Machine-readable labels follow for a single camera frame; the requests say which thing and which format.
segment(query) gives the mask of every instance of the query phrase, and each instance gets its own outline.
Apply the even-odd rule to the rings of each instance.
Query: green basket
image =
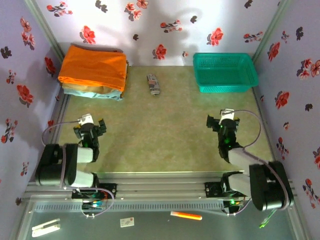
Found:
[[[259,84],[246,53],[195,53],[193,67],[201,93],[242,93]]]

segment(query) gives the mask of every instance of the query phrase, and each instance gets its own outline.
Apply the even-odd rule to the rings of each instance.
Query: orange marker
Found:
[[[172,211],[170,213],[170,215],[175,216],[175,217],[179,217],[179,218],[185,218],[185,219],[202,220],[202,216],[200,216],[200,215],[178,212],[178,211]]]

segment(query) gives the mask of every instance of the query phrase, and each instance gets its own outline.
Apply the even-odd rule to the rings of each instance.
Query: stack of folded clothes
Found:
[[[128,62],[121,52],[86,50],[71,45],[58,80],[65,94],[122,100]]]

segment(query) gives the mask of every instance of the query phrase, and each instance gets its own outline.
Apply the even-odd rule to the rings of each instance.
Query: white card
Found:
[[[130,227],[135,225],[135,218],[134,217],[128,217],[128,218],[123,218],[120,219],[120,227]]]

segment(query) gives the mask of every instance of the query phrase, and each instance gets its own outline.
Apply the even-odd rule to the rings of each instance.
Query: floral wallpaper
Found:
[[[312,239],[320,238],[318,4],[291,3],[255,63],[255,93],[271,144],[293,181]]]
[[[192,66],[192,56],[199,52],[253,56],[279,4],[279,0],[34,2],[64,53],[71,43],[117,50],[126,54],[131,66]],[[271,59],[276,52],[275,44]]]
[[[60,63],[24,1],[3,3],[0,12],[0,239],[7,240],[61,95]]]

